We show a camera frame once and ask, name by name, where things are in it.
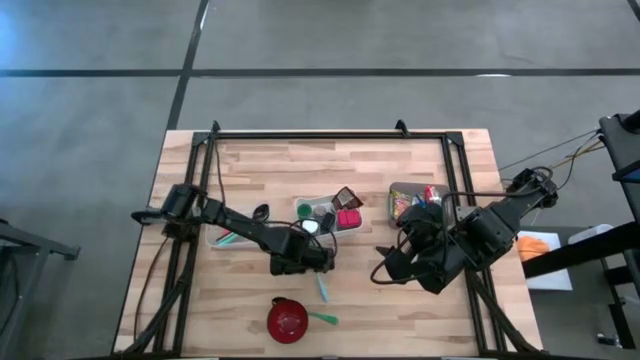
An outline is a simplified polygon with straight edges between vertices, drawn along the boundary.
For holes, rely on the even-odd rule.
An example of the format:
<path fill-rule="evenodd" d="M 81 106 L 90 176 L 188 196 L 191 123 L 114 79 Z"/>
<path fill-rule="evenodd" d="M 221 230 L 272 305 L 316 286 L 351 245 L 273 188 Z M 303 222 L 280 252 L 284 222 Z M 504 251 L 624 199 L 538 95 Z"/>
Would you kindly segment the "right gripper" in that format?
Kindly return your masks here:
<path fill-rule="evenodd" d="M 466 261 L 464 251 L 454 242 L 423 250 L 412 267 L 412 258 L 399 248 L 376 246 L 375 250 L 383 256 L 382 262 L 392 281 L 411 281 L 415 275 L 424 290 L 436 295 L 464 270 Z"/>

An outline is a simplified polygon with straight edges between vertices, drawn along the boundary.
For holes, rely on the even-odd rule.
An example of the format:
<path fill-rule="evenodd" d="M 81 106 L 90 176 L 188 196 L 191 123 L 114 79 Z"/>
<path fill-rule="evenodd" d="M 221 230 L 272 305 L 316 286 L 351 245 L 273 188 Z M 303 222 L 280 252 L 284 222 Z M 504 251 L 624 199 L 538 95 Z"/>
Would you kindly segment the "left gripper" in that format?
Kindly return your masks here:
<path fill-rule="evenodd" d="M 327 261 L 320 268 L 320 252 Z M 284 248 L 283 254 L 271 254 L 269 269 L 274 276 L 304 274 L 307 271 L 327 273 L 335 269 L 335 250 L 321 250 L 310 244 L 305 237 L 292 235 Z"/>

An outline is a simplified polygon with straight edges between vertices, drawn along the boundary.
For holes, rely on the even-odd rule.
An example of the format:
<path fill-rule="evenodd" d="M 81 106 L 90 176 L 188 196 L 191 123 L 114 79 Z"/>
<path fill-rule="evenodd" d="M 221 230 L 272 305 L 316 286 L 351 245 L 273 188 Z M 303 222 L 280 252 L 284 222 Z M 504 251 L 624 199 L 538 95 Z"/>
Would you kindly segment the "red spice box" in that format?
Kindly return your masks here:
<path fill-rule="evenodd" d="M 336 228 L 338 231 L 360 227 L 362 217 L 358 209 L 342 209 L 336 213 Z"/>

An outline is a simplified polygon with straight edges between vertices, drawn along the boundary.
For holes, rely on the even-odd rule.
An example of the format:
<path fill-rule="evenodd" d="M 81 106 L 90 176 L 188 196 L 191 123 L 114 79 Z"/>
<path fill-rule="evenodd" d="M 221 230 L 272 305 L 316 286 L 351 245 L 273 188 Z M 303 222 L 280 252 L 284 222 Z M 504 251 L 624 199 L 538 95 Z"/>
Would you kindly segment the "yellow ramen noodle packet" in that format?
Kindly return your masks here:
<path fill-rule="evenodd" d="M 412 196 L 397 190 L 390 191 L 390 217 L 396 221 L 412 205 Z"/>

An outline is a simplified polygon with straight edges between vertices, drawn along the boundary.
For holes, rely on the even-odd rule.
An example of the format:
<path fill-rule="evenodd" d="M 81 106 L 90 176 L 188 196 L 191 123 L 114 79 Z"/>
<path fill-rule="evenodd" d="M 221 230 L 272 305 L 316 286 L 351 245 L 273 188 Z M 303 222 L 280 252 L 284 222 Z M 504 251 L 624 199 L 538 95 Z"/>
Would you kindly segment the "brown packet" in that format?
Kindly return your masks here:
<path fill-rule="evenodd" d="M 351 210 L 357 209 L 363 205 L 363 201 L 356 195 L 356 193 L 345 186 L 341 188 L 331 200 L 332 206 L 335 210 Z"/>

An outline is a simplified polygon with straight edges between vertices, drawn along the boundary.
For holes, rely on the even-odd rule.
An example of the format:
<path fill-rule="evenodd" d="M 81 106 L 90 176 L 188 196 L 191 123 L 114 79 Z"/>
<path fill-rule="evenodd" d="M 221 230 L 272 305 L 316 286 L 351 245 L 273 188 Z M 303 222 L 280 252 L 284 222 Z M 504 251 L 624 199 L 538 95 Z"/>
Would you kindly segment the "red bowl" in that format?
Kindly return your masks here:
<path fill-rule="evenodd" d="M 269 335 L 281 344 L 299 341 L 307 332 L 309 315 L 306 308 L 296 300 L 276 297 L 271 301 L 267 315 Z"/>

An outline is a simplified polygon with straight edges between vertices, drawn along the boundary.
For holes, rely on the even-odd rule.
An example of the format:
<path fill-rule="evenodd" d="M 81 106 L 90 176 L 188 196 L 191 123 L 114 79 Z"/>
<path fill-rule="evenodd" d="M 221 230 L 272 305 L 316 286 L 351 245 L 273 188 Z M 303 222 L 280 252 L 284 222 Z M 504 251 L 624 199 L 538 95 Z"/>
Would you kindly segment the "clear plastic bin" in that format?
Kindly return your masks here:
<path fill-rule="evenodd" d="M 253 220 L 264 222 L 270 217 L 270 205 L 267 202 L 263 202 L 254 206 L 243 206 L 238 209 L 238 212 Z M 219 226 L 206 225 L 204 235 L 207 245 L 214 250 L 257 247 L 255 242 Z"/>

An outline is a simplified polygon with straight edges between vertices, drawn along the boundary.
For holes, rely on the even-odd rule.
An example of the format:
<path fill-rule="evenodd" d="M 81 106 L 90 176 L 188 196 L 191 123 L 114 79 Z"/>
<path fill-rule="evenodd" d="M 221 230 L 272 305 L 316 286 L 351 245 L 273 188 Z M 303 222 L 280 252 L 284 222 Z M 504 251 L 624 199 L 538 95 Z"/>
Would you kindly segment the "white plastic bin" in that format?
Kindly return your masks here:
<path fill-rule="evenodd" d="M 298 198 L 295 201 L 294 209 L 296 210 L 297 206 L 302 203 L 308 203 L 309 205 L 312 206 L 312 208 L 314 208 L 316 205 L 322 204 L 329 210 L 329 212 L 334 213 L 336 216 L 337 211 L 332 206 L 332 203 L 331 203 L 332 198 L 333 198 L 333 195 L 326 195 L 326 196 L 315 197 L 315 198 Z M 314 215 L 312 215 L 310 218 L 317 220 L 319 224 L 322 219 L 320 217 L 315 217 Z M 331 235 L 334 235 L 336 238 L 347 236 L 351 233 L 358 232 L 362 228 L 362 226 L 363 226 L 363 220 L 362 220 L 362 225 L 360 227 L 349 229 L 349 230 L 338 231 L 336 228 L 336 220 L 335 220 L 334 229 L 331 233 L 322 233 L 320 230 L 320 232 L 318 234 L 315 234 L 315 236 L 321 242 L 328 241 L 332 239 Z"/>

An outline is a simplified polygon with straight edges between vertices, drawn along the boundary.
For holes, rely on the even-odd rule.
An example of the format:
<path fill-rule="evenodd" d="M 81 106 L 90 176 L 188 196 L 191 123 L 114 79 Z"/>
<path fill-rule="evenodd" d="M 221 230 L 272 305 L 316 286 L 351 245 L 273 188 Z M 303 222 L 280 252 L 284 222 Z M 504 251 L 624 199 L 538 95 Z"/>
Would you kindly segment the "orange object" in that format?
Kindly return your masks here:
<path fill-rule="evenodd" d="M 531 236 L 521 236 L 517 241 L 517 250 L 520 260 L 526 262 L 550 252 L 550 247 L 542 239 Z"/>

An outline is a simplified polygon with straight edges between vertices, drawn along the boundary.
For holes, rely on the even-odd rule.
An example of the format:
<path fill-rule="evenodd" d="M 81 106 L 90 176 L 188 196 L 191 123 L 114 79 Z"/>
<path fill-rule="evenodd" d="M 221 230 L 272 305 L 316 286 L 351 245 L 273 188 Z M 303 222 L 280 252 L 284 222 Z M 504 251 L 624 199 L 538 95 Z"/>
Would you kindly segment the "white paper sheet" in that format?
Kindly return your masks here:
<path fill-rule="evenodd" d="M 559 236 L 557 233 L 520 231 L 517 236 L 531 236 L 542 239 L 549 247 L 550 252 L 561 247 Z M 531 277 L 526 279 L 527 286 L 530 290 L 554 290 L 554 291 L 572 291 L 573 286 L 567 270 L 558 270 L 545 275 Z"/>

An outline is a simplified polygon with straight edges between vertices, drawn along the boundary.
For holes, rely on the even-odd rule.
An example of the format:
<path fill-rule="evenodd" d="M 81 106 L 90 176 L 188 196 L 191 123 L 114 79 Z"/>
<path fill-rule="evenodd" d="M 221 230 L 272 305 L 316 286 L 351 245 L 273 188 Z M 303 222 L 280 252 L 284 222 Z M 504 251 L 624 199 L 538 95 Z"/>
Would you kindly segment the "white box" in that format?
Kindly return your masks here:
<path fill-rule="evenodd" d="M 606 233 L 613 229 L 612 225 L 609 224 L 599 224 L 593 227 L 589 227 L 586 230 L 580 231 L 576 234 L 573 234 L 568 239 L 568 244 L 573 245 L 583 240 L 592 238 L 594 236 Z"/>

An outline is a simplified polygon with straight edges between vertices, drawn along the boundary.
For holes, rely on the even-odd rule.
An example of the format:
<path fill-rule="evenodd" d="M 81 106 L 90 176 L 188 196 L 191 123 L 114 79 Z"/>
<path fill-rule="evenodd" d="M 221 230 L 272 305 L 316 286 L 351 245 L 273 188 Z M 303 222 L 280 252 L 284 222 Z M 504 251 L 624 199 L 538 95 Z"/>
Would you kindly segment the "black equipment cart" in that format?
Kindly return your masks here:
<path fill-rule="evenodd" d="M 640 297 L 640 110 L 599 120 L 602 142 L 634 216 L 630 223 L 581 239 L 523 264 L 527 278 L 545 275 L 592 260 L 599 260 L 614 302 L 609 310 L 620 345 L 634 349 L 633 336 L 616 287 L 632 283 Z"/>

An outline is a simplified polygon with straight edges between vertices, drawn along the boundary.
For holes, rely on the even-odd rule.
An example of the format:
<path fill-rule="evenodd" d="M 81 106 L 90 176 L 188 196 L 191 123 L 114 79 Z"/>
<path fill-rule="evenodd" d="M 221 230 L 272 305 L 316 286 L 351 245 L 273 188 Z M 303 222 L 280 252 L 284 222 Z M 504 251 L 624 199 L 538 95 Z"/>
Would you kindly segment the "grey side table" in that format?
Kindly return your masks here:
<path fill-rule="evenodd" d="M 32 302 L 47 259 L 58 254 L 78 258 L 79 246 L 20 230 L 0 219 L 0 360 L 8 360 Z"/>

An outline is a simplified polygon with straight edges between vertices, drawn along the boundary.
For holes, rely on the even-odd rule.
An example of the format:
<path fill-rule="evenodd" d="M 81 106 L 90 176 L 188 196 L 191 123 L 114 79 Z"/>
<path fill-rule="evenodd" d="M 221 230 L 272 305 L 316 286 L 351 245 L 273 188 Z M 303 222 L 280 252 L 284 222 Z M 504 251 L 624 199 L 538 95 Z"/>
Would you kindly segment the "black metal frame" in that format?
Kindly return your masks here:
<path fill-rule="evenodd" d="M 168 132 L 149 205 L 160 206 L 172 185 L 192 182 L 237 211 L 267 202 L 272 219 L 292 222 L 298 198 L 353 189 L 364 202 L 363 226 L 337 240 L 336 267 L 322 276 L 330 302 L 322 300 L 314 274 L 271 275 L 269 258 L 257 247 L 211 249 L 204 229 L 196 240 L 176 243 L 161 225 L 150 225 L 137 245 L 114 340 L 117 360 L 466 357 L 509 348 L 463 278 L 438 295 L 416 283 L 370 280 L 380 260 L 375 247 L 396 241 L 388 215 L 392 183 L 481 193 L 499 188 L 486 130 L 222 130 L 216 139 L 211 154 L 205 131 Z M 275 297 L 335 316 L 339 324 L 309 316 L 306 334 L 281 344 L 266 324 Z"/>

